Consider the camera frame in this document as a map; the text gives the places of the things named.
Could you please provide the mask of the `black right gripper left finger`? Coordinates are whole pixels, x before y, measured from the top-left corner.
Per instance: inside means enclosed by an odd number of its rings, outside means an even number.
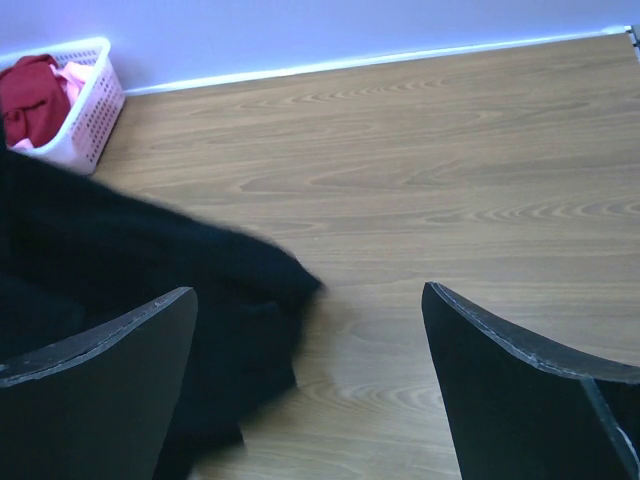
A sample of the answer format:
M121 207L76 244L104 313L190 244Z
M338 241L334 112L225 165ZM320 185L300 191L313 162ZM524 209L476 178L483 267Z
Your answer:
M188 287L1 366L4 479L150 479L197 318Z

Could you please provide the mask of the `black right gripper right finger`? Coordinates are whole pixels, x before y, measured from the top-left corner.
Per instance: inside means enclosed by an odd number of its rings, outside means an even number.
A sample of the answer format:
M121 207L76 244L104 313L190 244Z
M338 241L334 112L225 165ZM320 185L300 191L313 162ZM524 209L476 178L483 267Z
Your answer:
M636 479L639 369L428 282L422 314L464 479Z

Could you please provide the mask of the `black t shirt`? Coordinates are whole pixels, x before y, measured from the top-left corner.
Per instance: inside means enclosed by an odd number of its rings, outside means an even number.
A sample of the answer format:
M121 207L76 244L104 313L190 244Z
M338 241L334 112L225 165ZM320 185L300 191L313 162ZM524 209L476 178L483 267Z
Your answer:
M293 359L322 282L237 230L1 151L1 356L84 332L179 287L198 315L154 475L186 479L241 422L296 384Z

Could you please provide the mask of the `white plastic laundry basket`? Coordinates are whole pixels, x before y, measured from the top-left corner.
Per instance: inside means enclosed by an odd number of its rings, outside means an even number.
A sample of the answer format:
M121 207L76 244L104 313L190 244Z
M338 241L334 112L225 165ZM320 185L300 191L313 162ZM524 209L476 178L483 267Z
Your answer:
M51 55L60 66L75 62L91 67L85 86L56 136L44 146L18 148L19 152L81 175L93 174L125 103L125 93L113 69L110 51L108 39L93 37L1 56L3 69L23 56L38 53Z

